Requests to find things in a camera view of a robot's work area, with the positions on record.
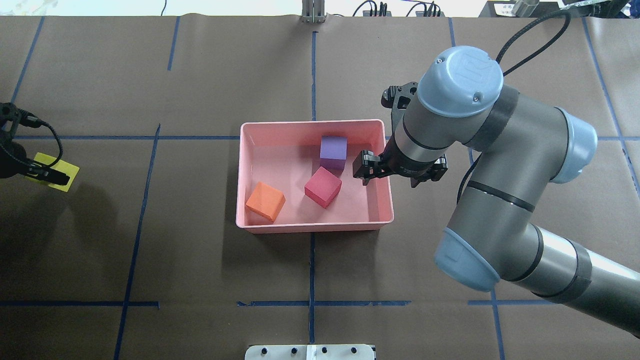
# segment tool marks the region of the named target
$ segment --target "white bracket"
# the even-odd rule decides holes
[[[254,345],[244,360],[376,360],[375,349],[365,344]]]
[[[324,0],[302,0],[302,22],[324,22]]]

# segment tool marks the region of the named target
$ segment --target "pink cube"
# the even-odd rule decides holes
[[[305,184],[305,195],[326,209],[340,192],[342,180],[320,167]]]
[[[323,136],[320,143],[320,166],[344,170],[347,161],[347,138],[343,136]]]

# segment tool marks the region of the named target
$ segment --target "gray robotic arm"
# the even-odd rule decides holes
[[[438,267],[479,291],[514,282],[639,337],[640,274],[529,222],[547,183],[571,181],[591,161],[593,127],[505,85],[499,65],[469,46],[440,54],[412,92],[384,152],[363,152],[354,176],[424,181],[454,142],[482,152]]]

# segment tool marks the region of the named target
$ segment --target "cube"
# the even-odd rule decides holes
[[[342,180],[320,167],[305,184],[305,195],[326,209],[340,192],[341,186]]]
[[[285,201],[280,190],[259,181],[245,205],[254,213],[274,222]]]
[[[347,138],[323,136],[320,143],[320,166],[344,170],[345,162],[347,162]]]

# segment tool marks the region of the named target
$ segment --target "orange block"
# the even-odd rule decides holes
[[[274,222],[285,201],[280,190],[259,181],[245,205],[254,213]]]

